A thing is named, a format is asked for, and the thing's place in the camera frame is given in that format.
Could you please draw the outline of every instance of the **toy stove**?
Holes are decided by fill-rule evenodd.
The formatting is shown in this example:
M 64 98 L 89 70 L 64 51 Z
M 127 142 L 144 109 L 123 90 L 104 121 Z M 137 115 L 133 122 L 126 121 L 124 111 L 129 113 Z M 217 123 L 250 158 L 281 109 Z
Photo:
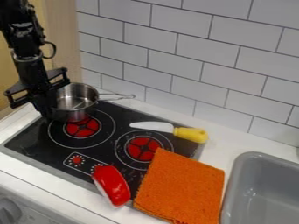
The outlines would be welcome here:
M 40 118 L 4 146 L 25 156 L 26 161 L 37 160 L 90 183 L 94 167 L 113 165 L 127 180 L 134 198 L 158 147 L 198 158 L 204 146 L 169 133 L 129 127 L 144 121 L 167 122 L 100 101 L 93 117 L 68 123 Z

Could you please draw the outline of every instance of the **sink basin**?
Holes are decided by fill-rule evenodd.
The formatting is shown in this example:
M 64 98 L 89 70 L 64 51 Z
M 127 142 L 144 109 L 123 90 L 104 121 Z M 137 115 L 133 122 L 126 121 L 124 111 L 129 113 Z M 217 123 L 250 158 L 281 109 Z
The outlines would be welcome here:
M 299 164 L 259 152 L 236 158 L 221 224 L 298 224 Z

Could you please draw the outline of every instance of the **countertop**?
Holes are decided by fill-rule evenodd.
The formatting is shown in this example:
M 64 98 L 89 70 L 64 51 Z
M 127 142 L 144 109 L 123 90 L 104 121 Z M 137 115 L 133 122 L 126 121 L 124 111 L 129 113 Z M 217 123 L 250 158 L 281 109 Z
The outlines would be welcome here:
M 261 151 L 279 158 L 299 163 L 295 147 L 253 136 L 218 124 L 182 115 L 136 100 L 116 101 L 117 104 L 160 116 L 177 123 L 206 129 L 209 141 L 199 159 L 226 172 L 226 183 L 233 161 L 247 151 Z M 0 144 L 39 117 L 31 104 L 26 105 L 0 121 Z M 0 185 L 16 193 L 86 224 L 165 223 L 128 206 L 113 209 L 97 193 L 53 176 L 31 165 L 0 153 Z

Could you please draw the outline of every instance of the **stainless steel pan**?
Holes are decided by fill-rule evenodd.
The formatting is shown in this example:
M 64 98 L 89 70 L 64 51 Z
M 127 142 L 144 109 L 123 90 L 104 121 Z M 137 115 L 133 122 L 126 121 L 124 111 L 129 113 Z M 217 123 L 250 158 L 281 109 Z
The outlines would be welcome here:
M 101 99 L 103 95 L 117 98 Z M 60 88 L 56 94 L 56 105 L 52 107 L 52 119 L 60 122 L 78 122 L 92 116 L 98 100 L 111 101 L 134 98 L 134 95 L 100 94 L 87 84 L 71 83 Z

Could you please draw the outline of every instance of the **orange sponge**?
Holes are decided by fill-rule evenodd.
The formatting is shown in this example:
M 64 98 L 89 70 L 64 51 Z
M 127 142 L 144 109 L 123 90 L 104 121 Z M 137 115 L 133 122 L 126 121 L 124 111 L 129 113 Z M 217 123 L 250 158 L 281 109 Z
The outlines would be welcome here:
M 134 207 L 175 224 L 218 224 L 225 173 L 157 149 Z

